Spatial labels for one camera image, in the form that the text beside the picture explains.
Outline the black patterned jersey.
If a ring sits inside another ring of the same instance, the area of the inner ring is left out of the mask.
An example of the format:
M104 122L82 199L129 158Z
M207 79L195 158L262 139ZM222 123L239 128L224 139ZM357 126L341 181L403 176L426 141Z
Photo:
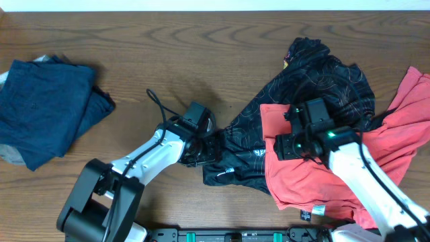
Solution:
M247 104L224 129L216 132L221 160L205 165L207 186L245 186L268 193L265 181L265 142L262 104L297 104L321 97L338 126L359 130L359 102L364 130L382 125L387 113L375 114L375 95L358 65L344 65L320 40L297 38L288 49L284 69Z

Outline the red printed t-shirt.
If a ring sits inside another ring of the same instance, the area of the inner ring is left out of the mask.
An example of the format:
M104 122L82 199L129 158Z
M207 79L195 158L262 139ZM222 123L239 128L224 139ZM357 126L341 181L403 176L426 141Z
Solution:
M289 105L260 106L265 141L265 180L277 207L307 212L324 206L325 215L352 219L365 229L376 224L347 185L322 165L303 159L280 161L273 149L275 136L289 134L284 113ZM381 127L367 132L363 142L388 177L399 184L417 149L429 142L429 75L410 67L390 104Z

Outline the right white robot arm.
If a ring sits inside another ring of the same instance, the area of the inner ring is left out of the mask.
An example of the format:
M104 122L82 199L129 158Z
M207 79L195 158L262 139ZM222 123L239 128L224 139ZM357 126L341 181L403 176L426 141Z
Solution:
M361 135L349 127L308 137L279 134L274 149L281 160L290 153L318 157L355 194L377 225L373 233L358 224L330 232L331 241L428 241L429 211L412 201L374 161Z

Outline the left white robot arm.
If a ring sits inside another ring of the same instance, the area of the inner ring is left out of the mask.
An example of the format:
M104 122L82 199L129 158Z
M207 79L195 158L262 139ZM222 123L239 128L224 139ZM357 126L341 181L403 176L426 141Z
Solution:
M120 159L90 160L57 218L57 229L67 241L144 241L148 232L134 218L145 187L174 163L195 167L216 161L214 132L170 124Z

